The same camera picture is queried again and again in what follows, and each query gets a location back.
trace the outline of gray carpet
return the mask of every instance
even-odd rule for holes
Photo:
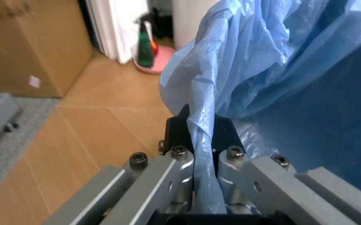
[[[0,135],[0,183],[20,159],[26,145],[39,131],[49,112],[59,102],[55,98],[16,97],[22,108],[16,121],[20,127],[11,133],[2,132]]]

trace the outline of white label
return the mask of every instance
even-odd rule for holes
[[[40,79],[31,75],[29,77],[29,84],[35,88],[40,88]]]

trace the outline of black bolt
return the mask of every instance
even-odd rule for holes
[[[136,152],[129,157],[130,168],[143,170],[148,165],[148,158],[144,152]]]
[[[230,146],[226,150],[226,157],[230,160],[241,159],[244,156],[244,150],[239,146]]]
[[[286,157],[279,154],[272,155],[271,159],[285,169],[287,169],[288,166],[290,165],[289,160]]]
[[[176,145],[172,147],[170,154],[172,158],[177,160],[185,160],[187,159],[187,148],[183,145]]]
[[[164,148],[165,148],[165,142],[164,140],[160,140],[158,142],[158,152],[160,155],[163,155],[163,151],[165,150]]]

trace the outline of cardboard box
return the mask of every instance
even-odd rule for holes
[[[62,97],[93,52],[77,0],[0,0],[0,92]]]

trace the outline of wooden floor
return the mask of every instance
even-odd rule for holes
[[[106,165],[157,155],[159,76],[97,54],[0,185],[0,225],[41,224]]]

